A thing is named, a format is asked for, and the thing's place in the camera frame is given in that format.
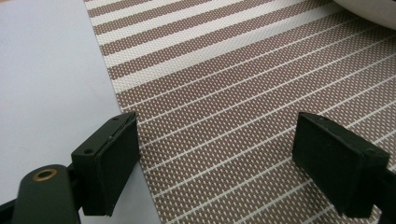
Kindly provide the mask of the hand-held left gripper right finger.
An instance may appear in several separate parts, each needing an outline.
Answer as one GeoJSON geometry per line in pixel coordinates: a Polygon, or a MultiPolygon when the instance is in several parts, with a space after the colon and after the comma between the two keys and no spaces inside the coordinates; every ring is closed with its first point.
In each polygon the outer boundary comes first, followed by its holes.
{"type": "Polygon", "coordinates": [[[298,115],[292,159],[347,217],[390,217],[390,154],[320,115],[298,115]]]}

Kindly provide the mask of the brown white striped placemat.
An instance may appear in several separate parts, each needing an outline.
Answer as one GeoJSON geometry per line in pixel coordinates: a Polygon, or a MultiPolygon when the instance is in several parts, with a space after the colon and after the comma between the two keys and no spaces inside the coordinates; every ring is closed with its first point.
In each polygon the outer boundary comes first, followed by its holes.
{"type": "Polygon", "coordinates": [[[334,0],[84,3],[163,224],[346,224],[292,161],[303,111],[396,172],[396,31],[334,0]]]}

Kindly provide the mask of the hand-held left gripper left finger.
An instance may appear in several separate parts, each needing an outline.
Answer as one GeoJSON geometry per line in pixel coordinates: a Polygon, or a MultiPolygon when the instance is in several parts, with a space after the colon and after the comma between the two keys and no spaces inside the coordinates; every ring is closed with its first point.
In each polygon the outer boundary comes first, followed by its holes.
{"type": "Polygon", "coordinates": [[[71,154],[85,194],[86,216],[112,216],[117,201],[140,159],[137,115],[109,119],[71,154]]]}

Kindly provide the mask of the white table sheet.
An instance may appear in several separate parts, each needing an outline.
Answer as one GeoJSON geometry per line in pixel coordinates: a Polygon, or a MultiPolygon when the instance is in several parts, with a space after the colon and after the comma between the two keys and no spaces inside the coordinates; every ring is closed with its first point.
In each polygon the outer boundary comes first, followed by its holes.
{"type": "Polygon", "coordinates": [[[0,224],[161,224],[139,162],[83,212],[71,154],[121,114],[83,0],[0,0],[0,224]]]}

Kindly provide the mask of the white plate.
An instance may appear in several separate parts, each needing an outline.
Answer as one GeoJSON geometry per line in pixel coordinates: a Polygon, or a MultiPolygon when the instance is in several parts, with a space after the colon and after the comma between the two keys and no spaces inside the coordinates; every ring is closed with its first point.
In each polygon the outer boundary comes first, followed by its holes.
{"type": "Polygon", "coordinates": [[[358,16],[396,31],[396,0],[333,0],[358,16]]]}

